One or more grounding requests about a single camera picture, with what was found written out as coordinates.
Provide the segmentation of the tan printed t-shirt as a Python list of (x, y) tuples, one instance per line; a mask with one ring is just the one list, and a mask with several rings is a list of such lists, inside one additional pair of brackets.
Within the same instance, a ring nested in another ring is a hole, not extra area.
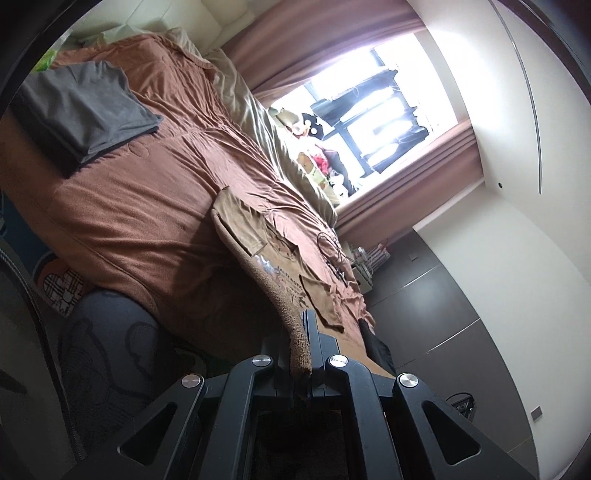
[(228, 188), (218, 193), (211, 217), (221, 241), (280, 315), (290, 338), (291, 374), (310, 376), (311, 345), (301, 314), (311, 309), (329, 327), (344, 329), (331, 287), (308, 267), (297, 245)]

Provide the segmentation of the grey folded clothes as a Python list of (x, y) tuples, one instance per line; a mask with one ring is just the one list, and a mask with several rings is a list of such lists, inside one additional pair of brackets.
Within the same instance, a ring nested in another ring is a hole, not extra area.
[(124, 71), (107, 61), (29, 74), (11, 111), (65, 178), (132, 140), (155, 133), (162, 122), (131, 91)]

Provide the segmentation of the black garment at edge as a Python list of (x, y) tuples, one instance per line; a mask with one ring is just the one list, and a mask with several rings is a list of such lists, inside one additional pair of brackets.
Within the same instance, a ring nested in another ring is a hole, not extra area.
[(367, 356), (384, 370), (396, 376), (396, 369), (388, 345), (370, 330), (370, 325), (366, 320), (359, 319), (358, 324)]

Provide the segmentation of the white bedside cabinet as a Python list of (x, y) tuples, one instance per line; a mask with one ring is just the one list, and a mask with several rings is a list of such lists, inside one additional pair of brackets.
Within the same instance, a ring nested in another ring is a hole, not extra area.
[(391, 258), (387, 246), (379, 243), (370, 250), (356, 247), (352, 250), (352, 270), (363, 294), (374, 288), (374, 275)]

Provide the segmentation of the beige duvet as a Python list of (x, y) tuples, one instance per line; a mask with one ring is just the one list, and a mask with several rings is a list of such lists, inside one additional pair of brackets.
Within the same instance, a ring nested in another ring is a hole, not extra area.
[(280, 138), (276, 122), (250, 92), (245, 79), (238, 73), (228, 56), (221, 49), (213, 49), (202, 56), (180, 27), (166, 30), (163, 36), (185, 52), (197, 56), (200, 60), (207, 60), (216, 68), (213, 87), (232, 121), (259, 145), (283, 183), (297, 191), (329, 227), (335, 227), (338, 215), (329, 197), (311, 176), (305, 173), (304, 167), (290, 155)]

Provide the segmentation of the dark patterned cushion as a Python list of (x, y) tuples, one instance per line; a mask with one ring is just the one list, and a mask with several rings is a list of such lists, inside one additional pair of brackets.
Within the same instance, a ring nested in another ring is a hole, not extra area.
[(204, 360), (132, 299), (93, 290), (74, 307), (58, 342), (70, 419), (86, 453), (109, 440)]

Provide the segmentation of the plush toys on sill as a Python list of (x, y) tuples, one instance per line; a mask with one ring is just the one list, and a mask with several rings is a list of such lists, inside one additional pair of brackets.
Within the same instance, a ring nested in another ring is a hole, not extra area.
[(273, 107), (268, 108), (267, 112), (276, 122), (287, 152), (325, 192), (332, 206), (339, 207), (348, 202), (349, 197), (356, 192), (356, 187), (346, 173), (339, 152), (322, 145), (324, 129), (318, 116)]

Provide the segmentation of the rust brown bed blanket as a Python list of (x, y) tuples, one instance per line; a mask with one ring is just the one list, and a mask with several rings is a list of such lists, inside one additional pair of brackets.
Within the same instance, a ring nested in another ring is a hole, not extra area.
[(63, 177), (11, 111), (1, 120), (1, 187), (28, 227), (97, 287), (138, 302), (198, 351), (237, 362), (286, 330), (276, 308), (215, 231), (211, 209), (228, 188), (300, 249), (331, 287), (341, 331), (318, 330), (371, 372), (358, 320), (374, 326), (334, 229), (283, 183), (232, 121), (213, 87), (216, 68), (157, 34), (61, 54), (49, 69), (107, 61), (162, 117), (155, 133)]

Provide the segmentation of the black drying rack outside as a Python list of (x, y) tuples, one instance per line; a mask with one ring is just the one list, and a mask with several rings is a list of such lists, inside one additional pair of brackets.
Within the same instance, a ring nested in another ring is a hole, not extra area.
[(342, 155), (355, 178), (382, 173), (429, 136), (390, 66), (374, 48), (353, 51), (305, 84), (322, 144)]

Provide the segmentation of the pink window curtain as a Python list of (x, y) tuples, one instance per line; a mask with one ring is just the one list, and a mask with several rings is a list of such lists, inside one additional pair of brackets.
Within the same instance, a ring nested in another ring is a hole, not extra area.
[(398, 238), (483, 176), (469, 122), (426, 126), (423, 29), (405, 1), (281, 1), (222, 46), (264, 106), (310, 89), (322, 144), (362, 184), (338, 210), (356, 246)]

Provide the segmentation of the cream padded headboard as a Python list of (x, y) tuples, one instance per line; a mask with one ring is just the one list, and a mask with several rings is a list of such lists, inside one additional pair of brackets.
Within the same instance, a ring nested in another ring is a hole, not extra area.
[(76, 39), (120, 25), (163, 32), (182, 28), (200, 51), (217, 48), (262, 14), (256, 1), (107, 0), (101, 1), (71, 28)]

